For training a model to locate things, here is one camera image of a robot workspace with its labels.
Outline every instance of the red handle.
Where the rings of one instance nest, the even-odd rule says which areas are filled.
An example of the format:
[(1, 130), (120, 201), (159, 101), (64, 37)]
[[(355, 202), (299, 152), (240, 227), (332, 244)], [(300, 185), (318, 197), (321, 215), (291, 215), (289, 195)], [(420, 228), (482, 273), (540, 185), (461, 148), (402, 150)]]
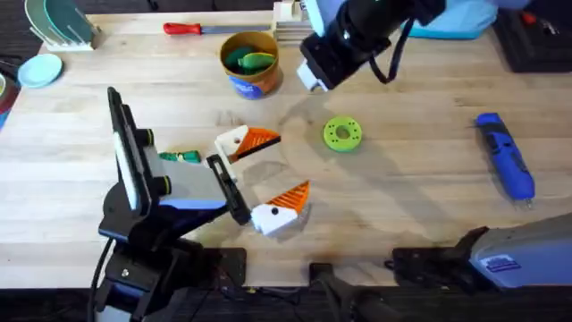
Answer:
[(200, 35), (200, 23), (184, 24), (167, 22), (163, 25), (164, 33), (167, 35)]

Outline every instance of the wooden table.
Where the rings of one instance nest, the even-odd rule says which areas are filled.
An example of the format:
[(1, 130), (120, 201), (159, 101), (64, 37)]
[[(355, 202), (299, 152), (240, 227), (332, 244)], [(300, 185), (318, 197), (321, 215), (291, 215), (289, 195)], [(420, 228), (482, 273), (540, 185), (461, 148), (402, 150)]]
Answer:
[[(365, 67), (329, 93), (308, 93), (295, 73), (299, 50), (281, 48), (282, 86), (248, 101), (217, 60), (228, 35), (172, 38), (162, 24), (269, 23), (271, 12), (91, 19), (107, 35), (103, 45), (58, 54), (62, 77), (24, 89), (0, 133), (0, 288), (88, 286), (102, 249), (102, 200), (116, 182), (108, 86), (139, 127), (155, 131), (159, 150), (206, 154), (217, 134), (241, 124), (282, 134), (280, 145), (235, 169), (250, 202), (311, 180), (307, 223), (275, 240), (223, 216), (189, 235), (206, 246), (245, 247), (251, 285), (304, 284), (317, 260), (336, 263), (352, 283), (393, 284), (382, 263), (396, 246), (451, 245), (477, 226), (572, 210), (572, 78), (508, 72), (491, 32), (476, 41), (411, 39), (391, 85)], [(506, 199), (471, 128), (491, 111), (534, 174), (532, 210)], [(364, 129), (354, 153), (332, 152), (321, 140), (338, 114)]]

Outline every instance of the blue tool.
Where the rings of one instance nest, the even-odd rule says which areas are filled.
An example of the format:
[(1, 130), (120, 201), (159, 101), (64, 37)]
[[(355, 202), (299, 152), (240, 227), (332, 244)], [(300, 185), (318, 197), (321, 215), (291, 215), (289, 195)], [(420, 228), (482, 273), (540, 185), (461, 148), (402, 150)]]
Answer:
[(534, 179), (501, 117), (496, 113), (480, 114), (475, 125), (481, 130), (488, 145), (492, 163), (504, 190), (513, 200), (524, 200), (531, 207)]

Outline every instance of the green gear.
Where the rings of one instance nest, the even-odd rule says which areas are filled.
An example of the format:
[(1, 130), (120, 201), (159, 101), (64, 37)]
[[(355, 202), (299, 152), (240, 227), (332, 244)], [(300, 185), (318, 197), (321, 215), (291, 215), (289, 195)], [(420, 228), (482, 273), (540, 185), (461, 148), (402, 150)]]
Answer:
[(334, 151), (350, 152), (361, 143), (361, 126), (349, 116), (336, 116), (324, 126), (324, 142)]

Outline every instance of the label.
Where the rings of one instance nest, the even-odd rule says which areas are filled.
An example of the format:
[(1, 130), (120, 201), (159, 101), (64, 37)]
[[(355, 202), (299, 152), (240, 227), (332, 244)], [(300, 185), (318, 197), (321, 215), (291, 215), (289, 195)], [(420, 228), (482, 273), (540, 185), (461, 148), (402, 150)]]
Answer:
[(498, 273), (519, 269), (520, 265), (509, 255), (497, 255), (479, 260), (489, 272)]
[(245, 80), (241, 80), (233, 76), (229, 76), (229, 79), (231, 79), (236, 91), (245, 98), (258, 99), (265, 94), (258, 86)]

